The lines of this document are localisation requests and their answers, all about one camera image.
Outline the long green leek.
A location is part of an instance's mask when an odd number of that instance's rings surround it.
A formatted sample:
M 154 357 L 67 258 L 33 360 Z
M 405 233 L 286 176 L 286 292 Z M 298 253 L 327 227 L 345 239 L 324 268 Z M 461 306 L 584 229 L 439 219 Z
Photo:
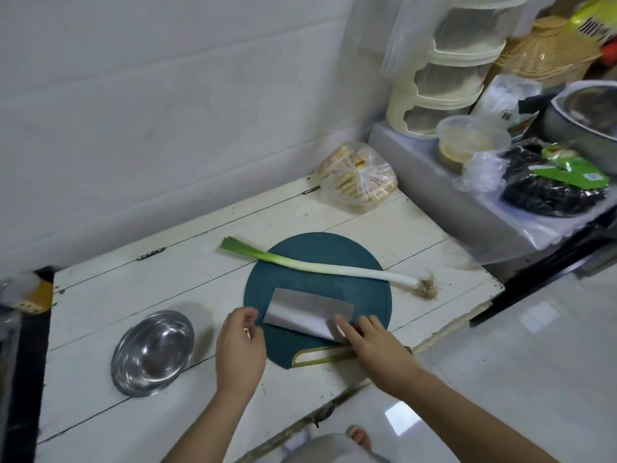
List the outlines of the long green leek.
M 231 236 L 227 236 L 221 241 L 220 249 L 301 272 L 387 281 L 405 286 L 409 288 L 414 295 L 426 300 L 436 299 L 438 294 L 437 281 L 431 273 L 424 278 L 413 278 L 383 270 L 305 262 L 253 247 Z

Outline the grey metal pot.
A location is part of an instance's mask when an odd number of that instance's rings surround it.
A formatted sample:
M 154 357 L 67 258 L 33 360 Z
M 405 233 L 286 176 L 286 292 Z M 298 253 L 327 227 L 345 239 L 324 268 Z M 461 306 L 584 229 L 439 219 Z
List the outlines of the grey metal pot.
M 617 175 L 617 81 L 567 85 L 550 101 L 542 129 L 549 141 L 572 144 L 604 173 Z

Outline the clear lidded plastic container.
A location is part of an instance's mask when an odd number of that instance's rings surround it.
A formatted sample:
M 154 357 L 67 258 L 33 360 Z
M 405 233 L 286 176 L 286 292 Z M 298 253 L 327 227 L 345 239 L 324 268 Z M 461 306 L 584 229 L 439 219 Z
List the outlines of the clear lidded plastic container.
M 475 115 L 448 116 L 437 124 L 435 132 L 439 162 L 457 173 L 477 154 L 501 153 L 512 144 L 505 128 Z

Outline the person's foot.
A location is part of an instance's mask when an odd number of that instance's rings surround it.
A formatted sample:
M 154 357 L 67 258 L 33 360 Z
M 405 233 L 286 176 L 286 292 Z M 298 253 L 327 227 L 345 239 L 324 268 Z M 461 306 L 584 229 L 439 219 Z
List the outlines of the person's foot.
M 365 428 L 358 425 L 352 425 L 347 429 L 346 435 L 365 451 L 372 451 L 373 443 Z

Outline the person's left hand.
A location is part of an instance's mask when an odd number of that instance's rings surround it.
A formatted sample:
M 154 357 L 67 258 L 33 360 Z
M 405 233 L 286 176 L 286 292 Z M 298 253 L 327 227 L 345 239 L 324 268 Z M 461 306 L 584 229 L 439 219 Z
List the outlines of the person's left hand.
M 230 312 L 217 338 L 217 390 L 256 391 L 265 371 L 266 345 L 243 344 L 243 327 L 258 327 L 258 311 L 239 307 Z

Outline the white plastic packet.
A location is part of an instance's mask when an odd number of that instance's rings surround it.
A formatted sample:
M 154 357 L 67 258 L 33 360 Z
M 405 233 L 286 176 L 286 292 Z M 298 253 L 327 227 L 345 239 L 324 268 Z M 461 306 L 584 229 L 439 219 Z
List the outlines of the white plastic packet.
M 520 112 L 519 102 L 540 95 L 540 82 L 516 75 L 497 75 L 483 90 L 471 111 L 490 124 L 507 130 L 512 141 L 520 141 L 539 114 Z

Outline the crumpled clear plastic bag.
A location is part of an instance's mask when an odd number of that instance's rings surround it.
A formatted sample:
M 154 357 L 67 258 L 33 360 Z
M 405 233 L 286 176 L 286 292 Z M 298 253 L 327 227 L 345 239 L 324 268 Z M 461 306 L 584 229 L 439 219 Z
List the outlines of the crumpled clear plastic bag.
M 462 167 L 453 187 L 464 193 L 496 193 L 505 185 L 508 160 L 496 152 L 479 152 Z

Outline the person's right hand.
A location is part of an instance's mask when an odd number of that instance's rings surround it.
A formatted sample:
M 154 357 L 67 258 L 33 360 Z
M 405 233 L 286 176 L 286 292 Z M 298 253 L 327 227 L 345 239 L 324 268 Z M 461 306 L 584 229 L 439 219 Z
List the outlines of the person's right hand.
M 363 335 L 362 340 L 347 341 L 366 376 L 384 393 L 405 401 L 412 390 L 413 380 L 423 371 L 413 354 L 375 315 L 360 316 L 351 325 Z

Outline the person's grey shorts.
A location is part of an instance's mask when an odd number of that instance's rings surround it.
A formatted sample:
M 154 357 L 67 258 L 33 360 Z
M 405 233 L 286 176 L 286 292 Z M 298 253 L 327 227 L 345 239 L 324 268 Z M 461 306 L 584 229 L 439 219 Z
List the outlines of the person's grey shorts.
M 289 452 L 281 463 L 392 463 L 392 461 L 366 450 L 347 435 L 331 433 L 302 443 Z

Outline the black plastic bag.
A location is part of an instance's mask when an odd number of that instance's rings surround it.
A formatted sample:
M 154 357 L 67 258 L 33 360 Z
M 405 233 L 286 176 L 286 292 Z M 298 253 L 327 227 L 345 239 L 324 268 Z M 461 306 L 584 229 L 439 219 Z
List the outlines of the black plastic bag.
M 502 201 L 544 217 L 573 218 L 589 212 L 606 200 L 610 184 L 605 189 L 583 190 L 533 174 L 528 166 L 542 163 L 544 159 L 541 151 L 550 145 L 529 139 L 501 154 L 502 158 L 508 160 L 505 185 L 500 194 Z

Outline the cream tiered storage rack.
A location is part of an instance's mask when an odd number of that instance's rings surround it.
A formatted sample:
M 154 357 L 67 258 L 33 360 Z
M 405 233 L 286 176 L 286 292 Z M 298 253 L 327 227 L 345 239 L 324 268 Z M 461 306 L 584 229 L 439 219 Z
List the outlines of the cream tiered storage rack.
M 404 0 L 384 58 L 386 112 L 397 132 L 436 138 L 438 123 L 469 113 L 528 0 Z

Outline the yellow packet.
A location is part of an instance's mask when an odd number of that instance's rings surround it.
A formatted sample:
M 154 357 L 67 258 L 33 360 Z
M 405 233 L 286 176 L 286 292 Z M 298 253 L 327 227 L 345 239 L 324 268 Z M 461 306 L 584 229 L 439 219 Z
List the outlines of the yellow packet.
M 569 18 L 567 29 L 603 45 L 617 37 L 617 0 L 588 0 Z

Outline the steel cleaver knife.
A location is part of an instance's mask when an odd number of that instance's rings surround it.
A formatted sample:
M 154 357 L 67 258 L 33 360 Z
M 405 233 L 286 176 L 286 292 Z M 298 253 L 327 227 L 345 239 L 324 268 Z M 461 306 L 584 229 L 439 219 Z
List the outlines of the steel cleaver knife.
M 260 312 L 258 325 L 264 329 L 268 358 L 289 370 L 356 357 L 335 324 L 336 315 L 350 322 L 375 315 L 387 327 L 391 313 L 389 285 L 370 287 L 346 301 L 278 287 Z

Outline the round green cutting board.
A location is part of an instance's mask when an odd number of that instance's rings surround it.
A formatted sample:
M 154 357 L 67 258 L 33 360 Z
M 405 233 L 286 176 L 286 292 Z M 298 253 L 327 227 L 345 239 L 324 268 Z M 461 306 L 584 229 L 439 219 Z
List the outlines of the round green cutting board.
M 371 252 L 338 234 L 298 234 L 277 243 L 270 252 L 303 262 L 382 271 Z M 247 279 L 243 304 L 258 311 L 257 325 L 264 330 L 267 358 L 285 370 L 292 368 L 292 359 L 298 352 L 334 346 L 335 342 L 266 324 L 264 317 L 276 288 L 350 303 L 354 306 L 353 322 L 362 315 L 374 315 L 384 327 L 390 323 L 392 291 L 387 281 L 301 272 L 258 261 Z

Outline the black cabinet base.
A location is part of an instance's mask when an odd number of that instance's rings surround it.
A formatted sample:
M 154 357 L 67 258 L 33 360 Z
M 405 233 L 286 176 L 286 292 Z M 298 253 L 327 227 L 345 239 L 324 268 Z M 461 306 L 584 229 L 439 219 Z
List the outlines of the black cabinet base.
M 590 277 L 617 264 L 617 219 L 604 225 L 596 219 L 570 237 L 562 247 L 544 259 L 519 271 L 505 282 L 505 290 L 492 305 L 469 321 L 475 328 L 551 284 L 574 273 Z

